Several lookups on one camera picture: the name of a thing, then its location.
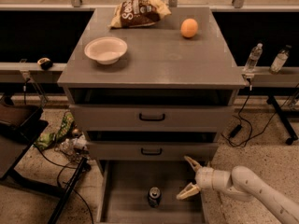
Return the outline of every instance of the plastic bag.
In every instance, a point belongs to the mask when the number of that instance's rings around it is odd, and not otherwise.
[[[162,0],[127,0],[116,7],[110,27],[151,26],[170,14]]]

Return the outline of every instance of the open drawer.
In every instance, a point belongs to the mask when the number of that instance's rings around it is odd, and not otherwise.
[[[200,194],[176,198],[194,176],[186,161],[109,161],[97,223],[207,223]],[[162,193],[157,207],[148,201],[152,187]]]
[[[101,161],[182,161],[185,155],[211,161],[217,148],[218,143],[88,143],[90,157]]]

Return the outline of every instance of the can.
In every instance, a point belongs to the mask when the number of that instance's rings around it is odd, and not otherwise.
[[[148,193],[148,201],[151,207],[157,207],[160,203],[162,193],[157,187],[152,187]]]

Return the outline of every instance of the cabinet top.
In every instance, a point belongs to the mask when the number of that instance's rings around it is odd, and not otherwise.
[[[245,83],[208,7],[172,7],[172,14],[150,27],[110,29],[114,8],[99,7],[82,34],[58,84],[67,88],[239,89]],[[180,34],[185,19],[198,22],[191,39]],[[103,36],[126,41],[116,63],[102,65],[84,54]]]

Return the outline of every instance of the drawer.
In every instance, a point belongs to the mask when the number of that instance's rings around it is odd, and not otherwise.
[[[87,147],[90,157],[101,161],[182,161],[185,155],[211,161],[218,143],[89,142]]]
[[[206,223],[200,194],[176,198],[194,177],[186,161],[108,161],[96,223]],[[152,187],[161,192],[157,207],[148,201]]]
[[[222,132],[234,110],[230,106],[71,105],[85,131]]]

